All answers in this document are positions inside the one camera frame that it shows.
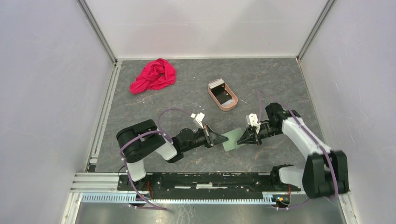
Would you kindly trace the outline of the green card holder wallet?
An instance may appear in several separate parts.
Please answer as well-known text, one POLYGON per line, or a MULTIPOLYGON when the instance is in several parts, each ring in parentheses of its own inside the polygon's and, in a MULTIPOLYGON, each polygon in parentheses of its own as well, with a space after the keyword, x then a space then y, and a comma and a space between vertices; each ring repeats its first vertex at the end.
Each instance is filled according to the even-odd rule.
POLYGON ((227 137, 228 140, 222 143, 223 149, 225 152, 238 149, 243 146, 243 144, 238 145, 237 140, 242 136, 243 131, 241 128, 233 129, 227 133, 222 134, 227 137))

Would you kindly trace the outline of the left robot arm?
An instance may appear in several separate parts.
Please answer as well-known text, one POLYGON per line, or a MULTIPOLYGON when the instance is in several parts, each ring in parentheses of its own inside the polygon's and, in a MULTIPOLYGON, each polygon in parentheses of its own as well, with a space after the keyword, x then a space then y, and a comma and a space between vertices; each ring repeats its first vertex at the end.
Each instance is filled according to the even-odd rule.
POLYGON ((144 159, 153 152, 159 154, 168 163, 175 163, 184 157, 184 153, 200 146, 212 148, 225 143, 228 137, 214 132, 208 125, 198 130, 182 129, 179 134, 168 139, 156 123, 146 120, 126 127, 116 134, 124 162, 128 183, 135 190, 143 189, 147 184, 144 159))

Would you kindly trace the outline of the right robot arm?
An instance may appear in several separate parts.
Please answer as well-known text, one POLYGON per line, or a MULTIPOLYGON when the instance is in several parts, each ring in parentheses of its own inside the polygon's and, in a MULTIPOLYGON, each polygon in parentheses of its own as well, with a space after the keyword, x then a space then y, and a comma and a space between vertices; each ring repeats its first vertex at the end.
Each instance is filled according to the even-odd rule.
POLYGON ((259 146, 263 139, 283 134, 305 158, 304 168, 274 166, 269 181, 273 189, 282 190, 289 184, 302 189, 309 198, 349 192, 347 156, 343 151, 323 143, 295 110, 285 110, 279 103, 271 103, 265 110, 267 121, 260 121, 256 114, 247 116, 247 128, 236 143, 259 146))

